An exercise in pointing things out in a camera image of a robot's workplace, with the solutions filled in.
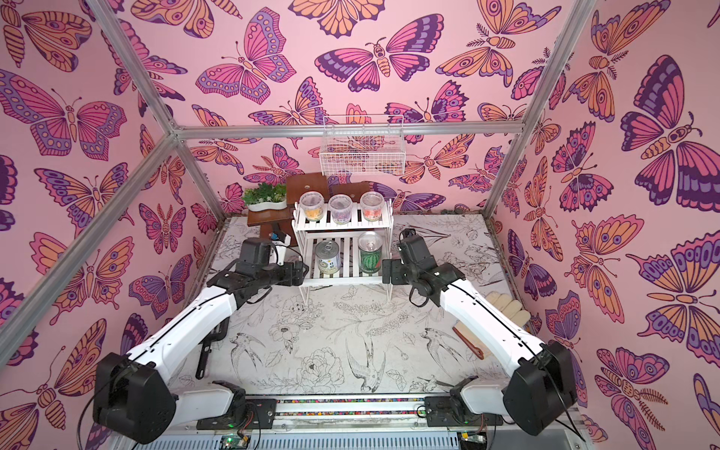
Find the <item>green watermelon can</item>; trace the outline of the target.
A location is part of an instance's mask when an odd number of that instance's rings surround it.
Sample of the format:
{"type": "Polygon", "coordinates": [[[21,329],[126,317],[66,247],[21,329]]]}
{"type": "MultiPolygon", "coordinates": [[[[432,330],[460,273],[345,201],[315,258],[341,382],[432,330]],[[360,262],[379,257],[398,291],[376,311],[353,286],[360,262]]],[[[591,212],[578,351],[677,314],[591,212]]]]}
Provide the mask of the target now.
{"type": "Polygon", "coordinates": [[[378,232],[363,232],[358,238],[359,270],[375,274],[382,268],[383,239],[378,232]]]}

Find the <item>silver tin can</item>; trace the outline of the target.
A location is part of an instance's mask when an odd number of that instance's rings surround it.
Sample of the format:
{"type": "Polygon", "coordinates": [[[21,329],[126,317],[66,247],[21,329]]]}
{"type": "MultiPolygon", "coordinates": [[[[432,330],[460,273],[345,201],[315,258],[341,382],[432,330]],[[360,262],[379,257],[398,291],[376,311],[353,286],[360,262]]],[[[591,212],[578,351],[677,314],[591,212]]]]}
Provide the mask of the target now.
{"type": "Polygon", "coordinates": [[[341,269],[341,250],[332,240],[322,240],[314,250],[318,270],[323,275],[334,275],[341,269]]]}

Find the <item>jar with red seeds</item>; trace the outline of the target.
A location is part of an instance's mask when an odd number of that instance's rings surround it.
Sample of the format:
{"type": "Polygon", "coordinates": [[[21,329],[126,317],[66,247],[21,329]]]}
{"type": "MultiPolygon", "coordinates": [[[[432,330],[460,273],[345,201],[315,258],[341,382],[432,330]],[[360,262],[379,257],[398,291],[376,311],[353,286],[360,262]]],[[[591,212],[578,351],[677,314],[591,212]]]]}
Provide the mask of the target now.
{"type": "Polygon", "coordinates": [[[383,217],[384,196],[376,191],[368,191],[360,198],[360,209],[365,221],[380,221],[383,217]]]}

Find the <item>jar with yellow seeds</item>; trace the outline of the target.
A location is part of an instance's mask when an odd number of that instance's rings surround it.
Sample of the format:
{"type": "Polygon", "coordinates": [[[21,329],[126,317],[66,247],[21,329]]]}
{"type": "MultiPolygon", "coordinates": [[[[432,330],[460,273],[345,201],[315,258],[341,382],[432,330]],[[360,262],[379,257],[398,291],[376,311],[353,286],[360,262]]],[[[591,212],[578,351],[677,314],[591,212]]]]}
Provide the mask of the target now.
{"type": "Polygon", "coordinates": [[[306,219],[311,222],[320,222],[324,217],[324,196],[318,191],[305,192],[299,199],[300,209],[306,219]]]}

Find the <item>jar with purple seeds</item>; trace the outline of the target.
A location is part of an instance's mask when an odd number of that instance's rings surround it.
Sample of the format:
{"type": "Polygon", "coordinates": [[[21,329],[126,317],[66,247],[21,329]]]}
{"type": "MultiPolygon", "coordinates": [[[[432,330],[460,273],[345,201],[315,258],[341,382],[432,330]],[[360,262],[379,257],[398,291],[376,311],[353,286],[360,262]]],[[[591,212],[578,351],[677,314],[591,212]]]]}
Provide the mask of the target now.
{"type": "Polygon", "coordinates": [[[346,194],[336,194],[328,202],[333,223],[345,225],[352,221],[354,202],[346,194]]]}

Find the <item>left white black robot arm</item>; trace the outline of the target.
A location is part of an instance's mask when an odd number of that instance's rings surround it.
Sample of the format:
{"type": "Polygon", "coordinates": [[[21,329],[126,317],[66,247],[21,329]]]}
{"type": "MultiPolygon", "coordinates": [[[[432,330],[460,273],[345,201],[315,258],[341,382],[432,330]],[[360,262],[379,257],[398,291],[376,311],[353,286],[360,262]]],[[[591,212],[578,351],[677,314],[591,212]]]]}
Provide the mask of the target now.
{"type": "Polygon", "coordinates": [[[309,273],[304,259],[284,257],[276,241],[245,240],[239,257],[210,277],[178,316],[125,354],[103,357],[86,407],[94,422],[137,444],[150,444],[167,429],[191,422],[227,429],[250,425],[257,414],[240,386],[215,381],[175,394],[170,382],[187,356],[236,311],[262,301],[275,286],[303,284],[309,273]]]}

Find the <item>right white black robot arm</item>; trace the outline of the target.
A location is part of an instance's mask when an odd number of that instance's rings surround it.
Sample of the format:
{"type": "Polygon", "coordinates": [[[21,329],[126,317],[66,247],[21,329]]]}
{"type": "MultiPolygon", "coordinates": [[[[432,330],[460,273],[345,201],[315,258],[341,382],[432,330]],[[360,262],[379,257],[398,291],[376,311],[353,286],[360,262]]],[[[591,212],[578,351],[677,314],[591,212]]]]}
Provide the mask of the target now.
{"type": "Polygon", "coordinates": [[[450,391],[459,421],[467,414],[508,416],[531,436],[569,414],[578,392],[570,350],[526,332],[485,298],[459,268],[438,264],[425,239],[413,228],[397,243],[399,258],[382,262],[386,285],[410,287],[426,302],[444,309],[491,351],[508,376],[506,385],[466,379],[450,391]]]}

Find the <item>white wooden two-tier shelf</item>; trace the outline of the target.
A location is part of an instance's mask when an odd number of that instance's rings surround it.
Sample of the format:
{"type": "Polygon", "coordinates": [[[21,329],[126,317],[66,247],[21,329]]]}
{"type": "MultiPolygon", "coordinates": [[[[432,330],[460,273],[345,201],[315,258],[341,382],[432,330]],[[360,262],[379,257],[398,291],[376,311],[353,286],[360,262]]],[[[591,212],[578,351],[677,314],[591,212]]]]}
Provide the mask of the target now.
{"type": "Polygon", "coordinates": [[[298,202],[294,205],[292,229],[305,264],[309,266],[309,273],[299,288],[302,299],[309,300],[311,291],[315,288],[338,285],[379,285],[384,288],[387,296],[391,296],[392,288],[383,283],[380,271],[368,274],[360,269],[360,237],[365,232],[378,234],[382,242],[382,258],[390,257],[394,226],[391,204],[386,201],[382,203],[382,215],[377,221],[366,220],[361,205],[357,202],[352,205],[351,221],[347,224],[335,223],[327,205],[322,206],[321,212],[319,221],[311,221],[298,202]],[[315,249],[323,241],[330,241],[339,246],[339,271],[334,274],[325,274],[321,271],[315,249]]]}

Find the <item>brown wooden stand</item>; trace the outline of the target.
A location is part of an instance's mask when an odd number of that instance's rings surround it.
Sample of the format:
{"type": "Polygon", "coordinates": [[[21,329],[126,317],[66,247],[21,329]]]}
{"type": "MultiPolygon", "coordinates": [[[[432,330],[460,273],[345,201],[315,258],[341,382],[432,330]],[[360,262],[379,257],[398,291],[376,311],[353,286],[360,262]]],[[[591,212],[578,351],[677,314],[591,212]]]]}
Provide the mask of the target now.
{"type": "Polygon", "coordinates": [[[287,207],[283,210],[265,210],[262,212],[249,212],[247,215],[247,226],[260,227],[260,237],[269,237],[273,232],[280,230],[291,237],[291,245],[296,246],[296,237],[292,227],[294,217],[294,203],[299,200],[302,194],[308,191],[318,191],[324,195],[324,200],[329,200],[335,194],[349,195],[354,201],[371,190],[368,181],[357,183],[341,183],[341,181],[329,181],[321,172],[313,174],[291,175],[287,180],[287,207]]]}

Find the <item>green plant in white pot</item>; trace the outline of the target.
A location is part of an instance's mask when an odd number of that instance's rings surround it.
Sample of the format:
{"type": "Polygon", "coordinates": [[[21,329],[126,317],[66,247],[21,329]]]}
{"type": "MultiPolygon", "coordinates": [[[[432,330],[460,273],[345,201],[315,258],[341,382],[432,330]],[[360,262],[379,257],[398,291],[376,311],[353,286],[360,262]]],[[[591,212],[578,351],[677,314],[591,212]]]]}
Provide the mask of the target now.
{"type": "Polygon", "coordinates": [[[287,186],[260,183],[245,192],[243,201],[250,212],[283,210],[287,207],[287,186]]]}

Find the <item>black spatula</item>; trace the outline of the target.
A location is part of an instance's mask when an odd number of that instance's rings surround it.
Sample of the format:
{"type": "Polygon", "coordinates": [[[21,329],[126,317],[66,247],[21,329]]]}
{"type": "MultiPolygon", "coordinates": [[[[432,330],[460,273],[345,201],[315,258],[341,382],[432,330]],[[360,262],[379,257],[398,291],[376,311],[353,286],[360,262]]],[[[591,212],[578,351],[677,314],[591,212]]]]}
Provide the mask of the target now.
{"type": "Polygon", "coordinates": [[[197,365],[196,371],[195,371],[195,378],[197,380],[202,380],[202,378],[204,378],[204,375],[206,374],[207,363],[209,360],[209,356],[212,353],[213,340],[214,340],[213,333],[208,334],[202,340],[199,361],[198,361],[198,365],[197,365]]]}

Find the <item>beige oven glove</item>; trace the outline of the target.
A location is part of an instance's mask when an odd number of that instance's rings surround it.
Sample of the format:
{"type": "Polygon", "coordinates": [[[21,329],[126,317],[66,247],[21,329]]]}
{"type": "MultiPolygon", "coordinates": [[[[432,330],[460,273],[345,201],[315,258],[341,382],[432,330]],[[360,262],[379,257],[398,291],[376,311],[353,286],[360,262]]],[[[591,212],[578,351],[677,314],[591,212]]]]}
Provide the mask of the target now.
{"type": "MultiPolygon", "coordinates": [[[[483,298],[494,309],[495,314],[509,321],[513,328],[523,328],[530,321],[530,312],[521,301],[507,292],[491,291],[484,294],[483,298]]],[[[509,332],[482,306],[472,308],[470,319],[470,322],[457,320],[452,328],[454,334],[469,349],[472,356],[480,360],[491,358],[502,344],[502,341],[495,337],[497,332],[501,332],[502,338],[509,337],[509,332]]]]}

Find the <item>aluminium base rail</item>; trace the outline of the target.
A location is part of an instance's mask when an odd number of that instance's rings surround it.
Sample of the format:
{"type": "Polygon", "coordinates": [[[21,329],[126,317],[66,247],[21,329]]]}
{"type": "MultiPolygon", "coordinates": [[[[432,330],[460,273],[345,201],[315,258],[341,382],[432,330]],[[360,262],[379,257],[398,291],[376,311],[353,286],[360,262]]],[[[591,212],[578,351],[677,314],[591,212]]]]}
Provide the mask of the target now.
{"type": "Polygon", "coordinates": [[[237,416],[173,425],[146,449],[593,449],[576,409],[539,435],[440,394],[250,396],[237,416]]]}

